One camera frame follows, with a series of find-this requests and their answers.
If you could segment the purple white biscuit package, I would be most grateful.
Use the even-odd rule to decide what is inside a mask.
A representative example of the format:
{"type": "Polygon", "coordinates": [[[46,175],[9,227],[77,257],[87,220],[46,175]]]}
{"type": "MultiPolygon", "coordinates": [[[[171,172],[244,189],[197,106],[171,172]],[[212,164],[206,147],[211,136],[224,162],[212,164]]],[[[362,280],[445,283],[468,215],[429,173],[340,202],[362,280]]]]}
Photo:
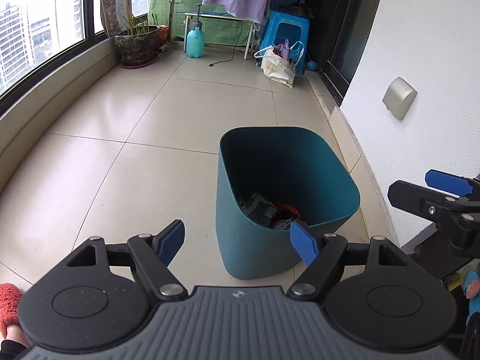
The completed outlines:
{"type": "Polygon", "coordinates": [[[292,218],[287,218],[287,219],[274,219],[269,227],[272,230],[279,230],[279,231],[284,231],[284,230],[289,230],[291,224],[295,222],[295,219],[292,218]]]}

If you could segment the red mesh net bag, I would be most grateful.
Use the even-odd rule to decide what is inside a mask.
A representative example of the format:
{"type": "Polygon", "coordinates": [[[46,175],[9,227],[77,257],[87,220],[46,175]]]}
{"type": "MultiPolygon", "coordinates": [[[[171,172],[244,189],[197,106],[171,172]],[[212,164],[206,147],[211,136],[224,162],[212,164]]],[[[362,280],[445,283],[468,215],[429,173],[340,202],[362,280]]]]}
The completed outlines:
{"type": "Polygon", "coordinates": [[[278,203],[276,208],[278,219],[298,219],[300,217],[300,213],[292,205],[278,203]]]}

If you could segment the teal plastic trash bin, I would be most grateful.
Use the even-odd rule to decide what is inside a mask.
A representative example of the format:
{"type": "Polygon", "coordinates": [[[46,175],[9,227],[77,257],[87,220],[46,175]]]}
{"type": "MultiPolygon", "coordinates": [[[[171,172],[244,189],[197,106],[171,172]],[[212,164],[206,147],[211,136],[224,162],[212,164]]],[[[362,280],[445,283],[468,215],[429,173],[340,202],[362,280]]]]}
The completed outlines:
{"type": "Polygon", "coordinates": [[[250,281],[300,261],[290,230],[272,230],[242,213],[258,193],[293,206],[313,236],[334,233],[360,207],[360,191],[326,140],[303,127],[236,127],[219,144],[216,238],[227,272],[250,281]]]}

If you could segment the white snack wrapper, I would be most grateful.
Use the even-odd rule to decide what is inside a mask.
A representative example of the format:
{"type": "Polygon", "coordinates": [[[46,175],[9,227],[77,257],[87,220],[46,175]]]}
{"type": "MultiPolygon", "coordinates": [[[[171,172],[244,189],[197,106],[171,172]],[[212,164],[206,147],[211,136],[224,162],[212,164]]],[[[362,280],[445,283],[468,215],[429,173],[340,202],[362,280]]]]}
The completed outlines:
{"type": "Polygon", "coordinates": [[[241,200],[241,212],[258,225],[268,227],[277,213],[274,204],[265,200],[259,193],[253,193],[247,200],[241,200]]]}

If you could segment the red fuzzy slipper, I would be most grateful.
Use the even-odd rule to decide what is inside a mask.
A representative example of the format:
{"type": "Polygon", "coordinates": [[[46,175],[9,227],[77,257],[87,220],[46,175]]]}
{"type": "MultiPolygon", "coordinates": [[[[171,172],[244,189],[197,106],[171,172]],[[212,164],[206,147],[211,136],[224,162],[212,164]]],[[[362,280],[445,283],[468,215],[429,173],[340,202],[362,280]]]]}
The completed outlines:
{"type": "Polygon", "coordinates": [[[18,307],[23,292],[12,283],[0,285],[0,323],[1,337],[7,338],[7,328],[11,325],[20,325],[18,307]]]}

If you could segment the small blue ball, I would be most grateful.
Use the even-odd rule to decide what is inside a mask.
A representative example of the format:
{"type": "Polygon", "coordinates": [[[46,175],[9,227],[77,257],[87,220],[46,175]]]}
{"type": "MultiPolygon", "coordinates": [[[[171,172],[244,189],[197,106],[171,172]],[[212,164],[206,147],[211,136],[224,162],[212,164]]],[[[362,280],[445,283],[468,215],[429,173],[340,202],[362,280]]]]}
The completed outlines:
{"type": "Polygon", "coordinates": [[[309,61],[307,63],[307,69],[310,71],[315,71],[317,69],[317,63],[314,61],[309,61]]]}

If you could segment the white tote bag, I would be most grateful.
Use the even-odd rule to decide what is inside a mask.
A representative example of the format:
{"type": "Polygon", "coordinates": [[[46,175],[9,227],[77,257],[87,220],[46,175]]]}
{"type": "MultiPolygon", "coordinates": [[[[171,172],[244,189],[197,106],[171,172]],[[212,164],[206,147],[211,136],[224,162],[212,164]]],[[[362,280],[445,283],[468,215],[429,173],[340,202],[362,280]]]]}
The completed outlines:
{"type": "Polygon", "coordinates": [[[285,40],[279,45],[259,49],[254,58],[260,60],[260,69],[267,78],[292,89],[296,68],[304,57],[304,51],[305,45],[301,41],[290,45],[285,40]]]}

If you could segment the dark ceramic plant pot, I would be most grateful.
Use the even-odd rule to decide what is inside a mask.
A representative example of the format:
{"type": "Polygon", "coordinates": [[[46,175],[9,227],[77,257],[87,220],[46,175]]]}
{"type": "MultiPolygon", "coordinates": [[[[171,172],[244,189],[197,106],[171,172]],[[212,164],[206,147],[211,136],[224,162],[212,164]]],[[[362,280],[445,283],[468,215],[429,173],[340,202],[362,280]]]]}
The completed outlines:
{"type": "Polygon", "coordinates": [[[152,63],[157,57],[158,30],[158,26],[149,26],[115,35],[115,48],[120,54],[120,65],[123,68],[141,68],[152,63]]]}

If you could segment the blue plastic stool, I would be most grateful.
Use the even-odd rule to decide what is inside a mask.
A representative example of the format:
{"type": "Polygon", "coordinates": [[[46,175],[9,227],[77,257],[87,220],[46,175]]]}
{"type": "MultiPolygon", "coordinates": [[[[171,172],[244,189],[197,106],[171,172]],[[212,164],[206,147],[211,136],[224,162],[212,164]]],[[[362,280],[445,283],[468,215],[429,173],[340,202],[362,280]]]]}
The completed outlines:
{"type": "Polygon", "coordinates": [[[303,75],[307,55],[309,19],[294,16],[278,10],[271,10],[268,14],[264,34],[259,48],[279,46],[288,41],[292,48],[289,57],[296,63],[295,72],[303,75]]]}

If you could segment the small red flower pot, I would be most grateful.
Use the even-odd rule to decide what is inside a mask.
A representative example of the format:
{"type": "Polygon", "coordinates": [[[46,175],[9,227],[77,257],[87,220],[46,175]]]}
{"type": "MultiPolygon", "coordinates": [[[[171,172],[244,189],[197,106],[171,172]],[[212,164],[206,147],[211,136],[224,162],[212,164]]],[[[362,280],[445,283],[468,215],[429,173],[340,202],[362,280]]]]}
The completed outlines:
{"type": "Polygon", "coordinates": [[[161,25],[157,32],[156,46],[162,47],[164,44],[166,44],[168,42],[169,35],[170,29],[168,25],[161,25]]]}

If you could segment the teal spray bottle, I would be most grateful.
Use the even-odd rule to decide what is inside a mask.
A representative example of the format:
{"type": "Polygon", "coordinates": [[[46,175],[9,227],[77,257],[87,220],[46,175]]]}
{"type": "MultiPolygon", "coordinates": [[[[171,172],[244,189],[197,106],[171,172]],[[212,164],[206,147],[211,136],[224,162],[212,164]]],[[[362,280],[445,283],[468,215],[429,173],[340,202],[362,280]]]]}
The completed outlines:
{"type": "Polygon", "coordinates": [[[201,58],[204,53],[205,35],[202,30],[202,22],[200,20],[200,11],[202,3],[197,4],[198,10],[195,20],[190,25],[190,31],[186,36],[186,54],[189,58],[201,58]]]}

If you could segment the brown cardboard box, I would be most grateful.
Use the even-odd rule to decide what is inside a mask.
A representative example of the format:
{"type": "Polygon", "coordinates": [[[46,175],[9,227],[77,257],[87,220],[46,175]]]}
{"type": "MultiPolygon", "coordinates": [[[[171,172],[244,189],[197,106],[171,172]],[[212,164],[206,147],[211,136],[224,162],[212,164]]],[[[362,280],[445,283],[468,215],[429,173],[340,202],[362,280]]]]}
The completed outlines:
{"type": "Polygon", "coordinates": [[[126,31],[134,21],[132,0],[100,0],[100,19],[109,38],[126,31]]]}

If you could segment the green checkered cloth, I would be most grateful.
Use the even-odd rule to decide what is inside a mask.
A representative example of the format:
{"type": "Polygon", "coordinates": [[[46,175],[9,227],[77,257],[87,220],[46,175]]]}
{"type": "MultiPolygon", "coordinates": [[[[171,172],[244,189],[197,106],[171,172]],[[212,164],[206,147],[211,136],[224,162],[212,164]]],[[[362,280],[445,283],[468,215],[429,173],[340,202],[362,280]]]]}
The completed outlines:
{"type": "MultiPolygon", "coordinates": [[[[150,0],[149,19],[156,19],[158,25],[169,25],[172,37],[183,38],[185,35],[186,13],[197,16],[201,0],[150,0]]],[[[202,4],[202,30],[208,45],[245,47],[250,30],[248,22],[230,19],[207,18],[206,15],[225,16],[227,11],[215,4],[202,4]]]]}

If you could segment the beige wall outlet cover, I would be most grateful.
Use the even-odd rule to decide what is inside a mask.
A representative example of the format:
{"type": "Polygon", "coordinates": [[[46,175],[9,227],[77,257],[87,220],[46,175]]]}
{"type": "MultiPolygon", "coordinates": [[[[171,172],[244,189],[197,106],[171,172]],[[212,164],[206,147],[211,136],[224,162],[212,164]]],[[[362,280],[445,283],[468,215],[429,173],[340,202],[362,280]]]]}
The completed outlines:
{"type": "Polygon", "coordinates": [[[404,119],[416,98],[417,91],[404,78],[396,77],[382,99],[386,109],[396,118],[404,119]]]}

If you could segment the black window frame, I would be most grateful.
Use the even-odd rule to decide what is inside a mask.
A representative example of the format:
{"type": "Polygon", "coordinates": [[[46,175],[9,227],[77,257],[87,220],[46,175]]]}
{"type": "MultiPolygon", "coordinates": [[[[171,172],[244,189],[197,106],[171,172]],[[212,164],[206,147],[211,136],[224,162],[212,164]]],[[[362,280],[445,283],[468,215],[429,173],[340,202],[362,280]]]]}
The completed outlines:
{"type": "MultiPolygon", "coordinates": [[[[134,16],[149,0],[132,0],[134,16]]],[[[100,0],[1,0],[1,111],[105,39],[100,0]]]]}

